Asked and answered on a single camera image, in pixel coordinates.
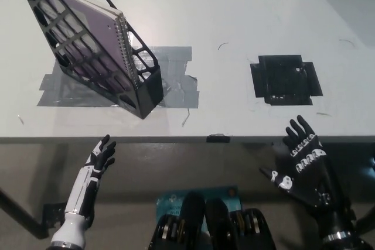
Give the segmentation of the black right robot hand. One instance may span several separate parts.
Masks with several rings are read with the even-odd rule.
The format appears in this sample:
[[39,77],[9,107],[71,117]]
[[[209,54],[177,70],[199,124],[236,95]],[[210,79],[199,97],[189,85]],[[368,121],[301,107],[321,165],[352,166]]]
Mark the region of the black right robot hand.
[[282,193],[301,204],[324,238],[337,232],[354,232],[350,200],[345,196],[330,158],[318,135],[300,115],[290,120],[283,143],[288,148],[274,169],[260,172]]

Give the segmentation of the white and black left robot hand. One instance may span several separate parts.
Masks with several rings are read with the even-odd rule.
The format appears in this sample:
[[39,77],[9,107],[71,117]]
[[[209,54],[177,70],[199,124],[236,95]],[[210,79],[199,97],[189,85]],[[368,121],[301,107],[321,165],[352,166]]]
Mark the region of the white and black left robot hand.
[[94,220],[94,205],[101,178],[115,162],[115,147],[116,142],[110,142],[110,135],[96,144],[80,169],[67,201],[65,212],[84,217],[89,227]]

